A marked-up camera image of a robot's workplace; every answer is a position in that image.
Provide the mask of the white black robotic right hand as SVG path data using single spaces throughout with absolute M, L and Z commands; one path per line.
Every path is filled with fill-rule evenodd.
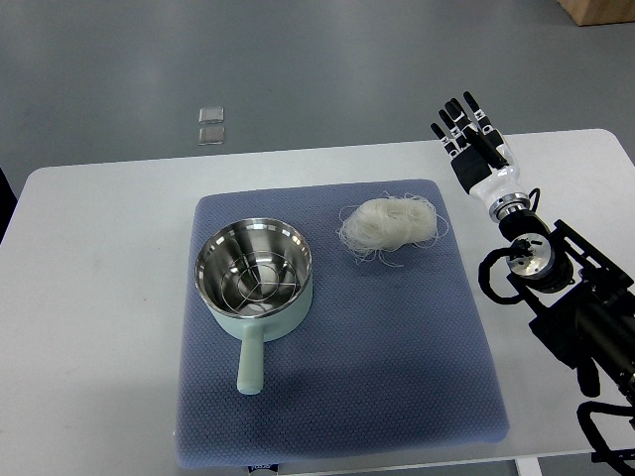
M 448 101 L 432 131 L 450 157 L 462 189 L 480 200 L 494 222 L 530 207 L 530 194 L 519 185 L 520 168 L 501 132 L 473 95 Z

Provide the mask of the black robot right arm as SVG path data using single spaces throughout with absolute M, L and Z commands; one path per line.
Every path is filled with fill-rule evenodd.
M 490 216 L 509 245 L 483 259 L 478 282 L 492 301 L 533 311 L 533 334 L 576 371 L 586 397 L 576 417 L 593 460 L 631 475 L 634 452 L 611 449 L 593 417 L 634 417 L 634 281 L 563 221 L 548 227 L 539 197 L 534 189 L 493 201 Z

